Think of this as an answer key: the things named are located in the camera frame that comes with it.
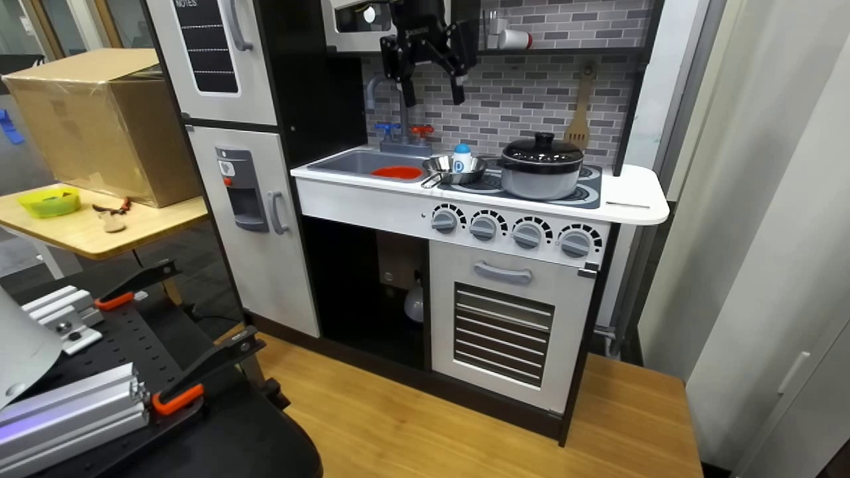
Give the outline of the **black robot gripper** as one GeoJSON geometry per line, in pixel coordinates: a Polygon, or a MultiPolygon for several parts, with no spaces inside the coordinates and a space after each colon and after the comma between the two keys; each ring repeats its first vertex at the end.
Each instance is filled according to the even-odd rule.
{"type": "Polygon", "coordinates": [[[462,73],[478,60],[478,17],[467,0],[389,0],[393,33],[381,36],[382,69],[401,82],[405,102],[418,105],[416,65],[439,63],[453,101],[465,102],[462,73]]]}

